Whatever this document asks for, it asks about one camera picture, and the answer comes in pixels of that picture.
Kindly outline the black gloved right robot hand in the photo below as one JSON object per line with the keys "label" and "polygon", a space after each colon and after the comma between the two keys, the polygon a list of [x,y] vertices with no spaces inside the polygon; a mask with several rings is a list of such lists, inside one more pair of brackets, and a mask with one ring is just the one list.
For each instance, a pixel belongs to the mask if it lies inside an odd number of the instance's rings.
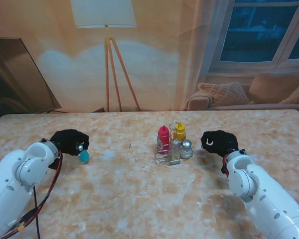
{"label": "black gloved right robot hand", "polygon": [[223,130],[204,132],[201,137],[201,147],[220,157],[224,157],[230,149],[239,149],[236,136]]}

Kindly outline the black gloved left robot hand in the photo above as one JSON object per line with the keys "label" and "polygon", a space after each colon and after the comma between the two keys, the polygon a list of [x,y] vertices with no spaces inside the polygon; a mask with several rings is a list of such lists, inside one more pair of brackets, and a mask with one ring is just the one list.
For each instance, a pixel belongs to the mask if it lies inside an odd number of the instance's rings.
{"label": "black gloved left robot hand", "polygon": [[51,142],[64,154],[77,156],[80,154],[79,145],[83,145],[83,150],[89,147],[89,136],[76,130],[65,129],[57,131],[50,139]]}

